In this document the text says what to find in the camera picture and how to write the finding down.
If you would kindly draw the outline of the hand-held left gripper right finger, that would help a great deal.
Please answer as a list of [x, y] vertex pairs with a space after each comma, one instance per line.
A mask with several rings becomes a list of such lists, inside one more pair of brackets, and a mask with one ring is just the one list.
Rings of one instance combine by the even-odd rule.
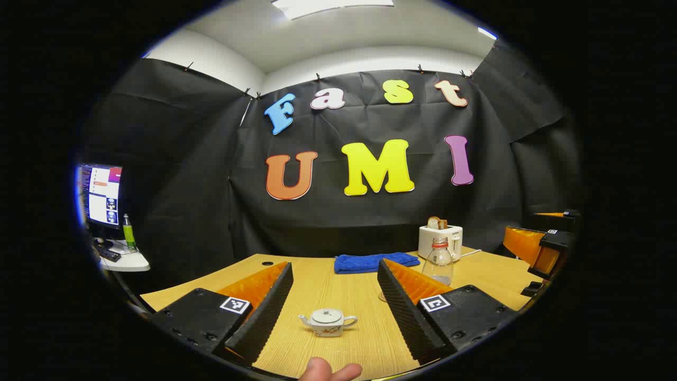
[[377, 278], [409, 352], [421, 365], [486, 339], [518, 316], [474, 285], [452, 289], [388, 259], [380, 261]]

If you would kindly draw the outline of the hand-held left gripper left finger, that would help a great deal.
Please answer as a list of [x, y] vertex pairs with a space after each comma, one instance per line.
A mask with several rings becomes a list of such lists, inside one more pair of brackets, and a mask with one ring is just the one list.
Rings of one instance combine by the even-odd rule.
[[219, 292], [196, 288], [151, 321], [194, 349], [249, 366], [268, 342], [293, 282], [291, 263], [281, 262]]

